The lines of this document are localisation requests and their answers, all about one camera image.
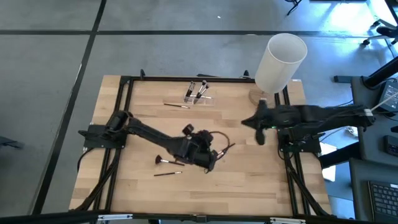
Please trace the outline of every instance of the white cylinder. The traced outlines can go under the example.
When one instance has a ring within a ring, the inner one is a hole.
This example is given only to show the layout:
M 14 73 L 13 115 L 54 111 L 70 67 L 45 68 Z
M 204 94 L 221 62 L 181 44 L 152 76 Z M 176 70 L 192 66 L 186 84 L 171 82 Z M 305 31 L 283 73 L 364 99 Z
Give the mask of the white cylinder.
M 277 34 L 268 41 L 255 81 L 266 93 L 283 90 L 307 56 L 304 41 L 293 34 Z

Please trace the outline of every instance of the wooden tabletop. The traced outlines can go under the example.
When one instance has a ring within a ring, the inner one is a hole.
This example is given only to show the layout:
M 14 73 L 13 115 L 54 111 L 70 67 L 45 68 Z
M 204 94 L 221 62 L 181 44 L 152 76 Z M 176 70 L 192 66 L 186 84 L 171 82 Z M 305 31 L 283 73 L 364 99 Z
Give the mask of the wooden tabletop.
M 93 115 L 95 124 L 105 124 L 111 116 L 119 79 L 120 76 L 104 76 Z M 254 140 L 254 130 L 240 124 L 242 119 L 252 116 L 256 110 L 248 97 L 254 85 L 210 83 L 206 96 L 213 97 L 215 101 L 209 105 L 191 105 L 190 109 L 184 109 L 165 106 L 163 103 L 183 104 L 188 82 L 135 81 L 130 111 L 143 123 L 169 136 L 180 136 L 187 124 L 192 124 L 195 131 L 222 131 L 236 145 L 216 163 L 212 172 L 205 174 L 203 168 L 197 166 L 155 165 L 156 155 L 171 161 L 173 157 L 165 149 L 129 135 L 121 153 L 111 211 L 291 215 L 285 165 L 277 155 L 276 131 L 267 130 L 266 144 L 258 146 Z M 305 103 L 300 80 L 289 82 L 288 90 L 292 104 Z M 223 136 L 214 137 L 212 148 L 219 151 L 226 146 Z M 79 206 L 98 182 L 103 155 L 104 149 L 95 149 L 82 160 L 70 208 Z M 311 153 L 300 155 L 306 186 L 317 202 L 330 212 L 319 161 Z M 154 177 L 154 174 L 175 171 L 183 173 Z M 303 212 L 299 189 L 295 187 L 299 211 Z M 101 208 L 104 207 L 107 189 L 105 186 Z

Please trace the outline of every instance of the black keyboard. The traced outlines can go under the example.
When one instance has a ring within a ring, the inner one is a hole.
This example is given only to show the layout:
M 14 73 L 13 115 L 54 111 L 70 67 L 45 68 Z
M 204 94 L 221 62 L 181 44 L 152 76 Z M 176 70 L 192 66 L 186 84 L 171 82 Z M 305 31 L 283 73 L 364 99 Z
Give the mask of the black keyboard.
M 375 222 L 398 223 L 398 184 L 369 181 Z

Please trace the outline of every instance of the clear acrylic holder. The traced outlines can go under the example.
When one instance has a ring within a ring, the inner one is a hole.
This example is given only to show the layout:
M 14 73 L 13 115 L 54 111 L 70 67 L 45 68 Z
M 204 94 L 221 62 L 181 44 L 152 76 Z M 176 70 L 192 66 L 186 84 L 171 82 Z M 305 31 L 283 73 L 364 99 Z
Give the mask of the clear acrylic holder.
M 209 96 L 202 96 L 198 99 L 198 101 L 194 104 L 196 100 L 196 96 L 192 95 L 190 97 L 184 96 L 183 101 L 189 105 L 202 105 L 202 106 L 214 106 L 216 104 L 216 100 Z

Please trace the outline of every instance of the gray floor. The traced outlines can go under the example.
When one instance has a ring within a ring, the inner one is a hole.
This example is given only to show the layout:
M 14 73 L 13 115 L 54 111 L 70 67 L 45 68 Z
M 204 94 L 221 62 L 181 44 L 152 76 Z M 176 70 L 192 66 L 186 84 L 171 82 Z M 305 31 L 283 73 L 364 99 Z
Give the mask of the gray floor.
M 92 28 L 100 1 L 29 0 L 0 2 L 0 29 Z M 308 30 L 363 34 L 372 13 L 388 17 L 386 7 L 365 2 L 303 3 L 292 15 L 284 1 L 108 1 L 100 30 Z M 93 114 L 103 75 L 193 76 L 207 73 L 238 77 L 254 75 L 270 36 L 239 35 L 103 35 L 97 36 L 73 110 L 44 212 L 67 211 L 76 179 L 76 162 Z M 338 105 L 352 99 L 348 84 L 334 75 L 370 75 L 392 59 L 383 40 L 366 48 L 363 39 L 302 37 L 308 56 L 294 78 L 304 84 L 307 103 Z M 76 78 L 88 36 L 0 35 L 0 135 L 25 143 L 23 150 L 0 149 L 0 217 L 29 212 L 37 183 L 62 111 Z M 326 143 L 343 147 L 355 138 L 338 132 Z M 337 167 L 333 197 L 352 200 L 348 166 Z M 341 217 L 352 217 L 341 214 Z

